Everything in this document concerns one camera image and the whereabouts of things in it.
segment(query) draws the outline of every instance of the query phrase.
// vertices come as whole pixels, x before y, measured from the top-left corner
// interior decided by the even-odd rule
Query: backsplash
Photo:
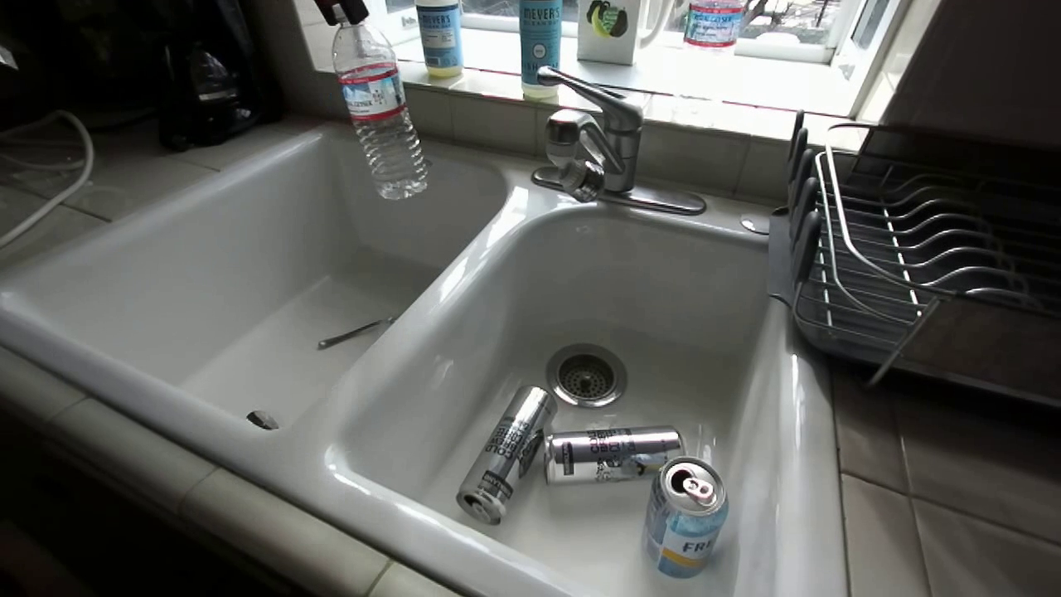
[[[296,8],[289,0],[249,0],[267,60],[291,110],[345,118],[330,76],[308,62]],[[416,128],[434,139],[469,144],[485,149],[522,154],[545,159],[545,124],[552,107],[452,93],[437,86],[406,86]],[[696,186],[703,194],[783,201],[789,159],[786,144],[738,134],[686,128],[667,124],[661,107],[645,107],[648,124],[639,146],[639,175]],[[789,112],[763,112],[771,128],[789,128]]]

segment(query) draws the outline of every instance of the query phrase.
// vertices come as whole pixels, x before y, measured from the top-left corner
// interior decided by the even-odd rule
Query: silver can
[[[721,478],[696,462],[676,457],[661,469],[644,519],[644,548],[667,577],[698,574],[721,533],[730,498]]]
[[[545,443],[545,478],[552,483],[645,478],[679,448],[684,435],[674,427],[552,432]]]
[[[458,504],[469,519],[500,525],[507,502],[535,463],[552,416],[556,399],[538,385],[519,385],[510,394],[490,440],[485,443],[458,491]]]

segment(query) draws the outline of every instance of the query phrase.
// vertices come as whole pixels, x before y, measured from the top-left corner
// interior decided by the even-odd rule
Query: white ceramic sink
[[[253,410],[289,427],[383,325],[317,343],[401,316],[505,206],[497,168],[430,149],[430,194],[395,206],[370,200],[348,135],[301,134],[11,272],[0,336],[100,394],[130,385],[114,400],[158,427],[262,435]]]
[[[579,206],[434,144],[430,194],[387,206],[345,144],[308,128],[2,274],[0,343],[468,593],[845,593],[833,416],[738,227],[755,210]],[[314,349],[369,318],[395,322]],[[679,427],[721,471],[708,574],[644,565],[645,481],[531,471],[500,526],[454,504],[510,390],[569,344],[627,389],[552,427]]]

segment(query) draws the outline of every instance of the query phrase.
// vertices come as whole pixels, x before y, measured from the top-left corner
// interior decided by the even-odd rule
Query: can lid
[[[708,478],[684,478],[684,491],[698,504],[717,498],[717,483]]]

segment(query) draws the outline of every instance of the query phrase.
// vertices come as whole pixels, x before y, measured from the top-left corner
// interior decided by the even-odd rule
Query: faucet handle
[[[604,90],[590,81],[579,81],[579,76],[569,76],[569,73],[561,73],[552,65],[539,65],[538,70],[538,81],[539,83],[564,83],[569,86],[573,93],[579,93],[584,100],[597,103],[601,112],[604,112],[604,128],[608,134],[636,134],[644,117],[639,117],[639,107],[627,103],[622,93],[614,93],[614,90]]]

